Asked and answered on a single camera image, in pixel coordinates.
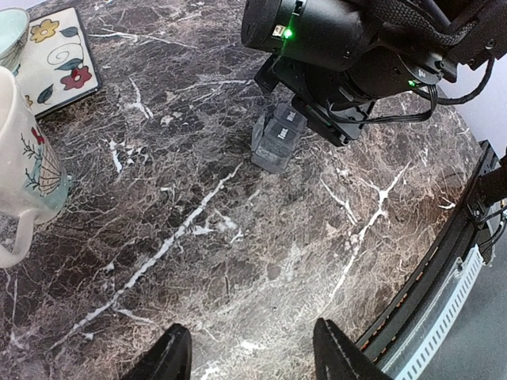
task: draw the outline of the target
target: green led light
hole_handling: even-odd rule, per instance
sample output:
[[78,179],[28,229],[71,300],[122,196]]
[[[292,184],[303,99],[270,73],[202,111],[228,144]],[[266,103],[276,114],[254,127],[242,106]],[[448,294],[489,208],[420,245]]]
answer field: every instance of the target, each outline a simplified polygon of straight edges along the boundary
[[288,39],[289,39],[289,38],[291,38],[292,36],[294,36],[294,33],[292,32],[292,30],[291,30],[291,29],[289,29],[289,28],[285,29],[285,31],[284,31],[284,38],[285,38],[286,40],[288,40]]

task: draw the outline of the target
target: teal bowl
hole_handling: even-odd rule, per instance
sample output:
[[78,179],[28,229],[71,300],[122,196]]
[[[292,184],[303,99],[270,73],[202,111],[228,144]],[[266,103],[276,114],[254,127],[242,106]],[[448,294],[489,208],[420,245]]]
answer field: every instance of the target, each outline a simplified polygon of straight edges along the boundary
[[29,13],[21,8],[0,10],[0,66],[14,72],[29,38]]

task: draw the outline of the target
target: white wall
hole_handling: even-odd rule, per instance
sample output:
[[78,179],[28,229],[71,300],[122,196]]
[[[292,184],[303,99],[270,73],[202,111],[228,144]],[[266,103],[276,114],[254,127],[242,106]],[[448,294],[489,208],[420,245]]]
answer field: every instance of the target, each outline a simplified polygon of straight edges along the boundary
[[[472,71],[468,66],[458,69],[458,82],[442,82],[440,87],[448,97],[461,97],[472,91],[482,79],[486,64]],[[507,56],[494,64],[486,88],[473,101],[457,106],[475,138],[490,140],[498,157],[507,147]]]
[[0,0],[0,10],[5,8],[31,8],[44,0]]

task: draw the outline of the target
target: marble table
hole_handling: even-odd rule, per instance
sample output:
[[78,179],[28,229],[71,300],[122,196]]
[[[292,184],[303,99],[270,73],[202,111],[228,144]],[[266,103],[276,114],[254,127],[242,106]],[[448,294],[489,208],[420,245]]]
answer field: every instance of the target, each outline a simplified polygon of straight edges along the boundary
[[289,95],[251,80],[266,55],[240,43],[243,3],[31,9],[79,9],[104,88],[40,122],[73,187],[0,272],[0,378],[119,378],[174,322],[195,379],[313,378],[316,318],[356,339],[451,214],[480,151],[453,108],[344,150],[309,131],[283,175],[250,163],[254,121]]

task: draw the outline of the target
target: small label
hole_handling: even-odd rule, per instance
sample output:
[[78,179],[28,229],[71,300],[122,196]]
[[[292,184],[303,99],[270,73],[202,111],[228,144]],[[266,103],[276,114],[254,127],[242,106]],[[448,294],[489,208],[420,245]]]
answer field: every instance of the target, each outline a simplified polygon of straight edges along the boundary
[[290,111],[287,116],[288,121],[294,121],[295,118],[295,112]]
[[277,138],[278,138],[278,139],[285,140],[285,138],[287,137],[287,132],[288,132],[288,129],[287,129],[287,128],[282,128],[282,130],[281,130],[281,132],[278,134]]

